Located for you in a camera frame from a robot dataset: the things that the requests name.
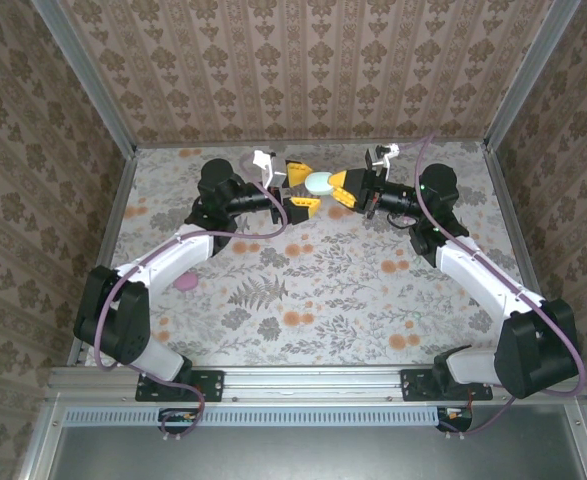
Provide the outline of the mint green earbud charging case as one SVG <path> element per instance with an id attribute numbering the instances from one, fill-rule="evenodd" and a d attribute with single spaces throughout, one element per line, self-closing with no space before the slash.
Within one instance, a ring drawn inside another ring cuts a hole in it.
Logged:
<path id="1" fill-rule="evenodd" d="M 334 191 L 334 187 L 329 182 L 331 176 L 330 172 L 313 172 L 304 180 L 304 187 L 311 195 L 331 195 Z"/>

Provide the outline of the grey sheet metal panel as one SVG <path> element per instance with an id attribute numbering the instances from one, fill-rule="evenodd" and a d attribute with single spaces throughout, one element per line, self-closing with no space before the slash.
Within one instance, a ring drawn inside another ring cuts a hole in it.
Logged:
<path id="1" fill-rule="evenodd" d="M 44 409 L 19 480 L 587 480 L 587 406 L 521 404 L 482 432 L 408 426 L 73 427 Z"/>

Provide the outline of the aluminium table side rail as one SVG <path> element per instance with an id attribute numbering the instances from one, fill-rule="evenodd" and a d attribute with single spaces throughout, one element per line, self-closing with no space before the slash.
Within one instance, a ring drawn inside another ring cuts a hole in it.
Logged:
<path id="1" fill-rule="evenodd" d="M 103 240 L 97 256 L 96 265 L 110 266 L 115 252 L 119 231 L 124 219 L 128 198 L 132 189 L 134 175 L 138 164 L 138 151 L 125 161 L 122 175 L 117 186 L 111 212 L 105 227 Z"/>
<path id="2" fill-rule="evenodd" d="M 502 212 L 505 227 L 511 242 L 512 250 L 518 265 L 522 284 L 528 289 L 540 294 L 541 288 L 534 271 L 534 267 L 526 246 L 516 210 L 508 190 L 498 157 L 484 142 L 480 143 L 485 162 L 492 180 L 499 207 Z"/>

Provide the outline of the aluminium frame post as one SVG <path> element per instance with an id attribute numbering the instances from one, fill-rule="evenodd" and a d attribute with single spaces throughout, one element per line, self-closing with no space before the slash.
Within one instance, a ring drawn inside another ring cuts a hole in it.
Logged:
<path id="1" fill-rule="evenodd" d="M 58 0 L 32 0 L 34 7 L 57 42 L 63 56 L 73 69 L 92 105 L 126 160 L 135 155 L 136 142 L 129 132 L 95 62 L 82 45 L 76 29 Z"/>
<path id="2" fill-rule="evenodd" d="M 532 92 L 581 0 L 553 0 L 487 130 L 484 144 L 496 150 Z"/>

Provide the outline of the aluminium mounting rail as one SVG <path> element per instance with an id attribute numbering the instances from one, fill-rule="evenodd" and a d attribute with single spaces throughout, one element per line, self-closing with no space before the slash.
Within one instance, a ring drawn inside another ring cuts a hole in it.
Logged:
<path id="1" fill-rule="evenodd" d="M 221 404 L 324 406 L 400 404 L 418 365 L 232 367 L 224 373 Z M 139 375 L 120 367 L 61 367 L 51 372 L 46 398 L 79 405 L 133 404 Z"/>

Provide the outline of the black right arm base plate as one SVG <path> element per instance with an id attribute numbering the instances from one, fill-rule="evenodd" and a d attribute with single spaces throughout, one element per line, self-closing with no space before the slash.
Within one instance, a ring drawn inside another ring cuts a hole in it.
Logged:
<path id="1" fill-rule="evenodd" d="M 460 384 L 449 374 L 433 369 L 405 369 L 400 372 L 403 400 L 418 401 L 488 401 L 493 399 L 489 386 L 481 383 Z"/>

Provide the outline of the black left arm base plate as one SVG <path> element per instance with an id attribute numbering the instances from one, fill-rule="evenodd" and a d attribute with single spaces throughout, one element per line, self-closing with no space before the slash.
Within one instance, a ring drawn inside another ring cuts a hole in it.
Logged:
<path id="1" fill-rule="evenodd" d="M 180 373 L 173 383 L 184 383 L 198 390 L 208 402 L 220 402 L 224 390 L 222 370 L 190 370 Z M 195 393 L 157 383 L 142 375 L 138 378 L 135 400 L 138 402 L 197 402 Z"/>

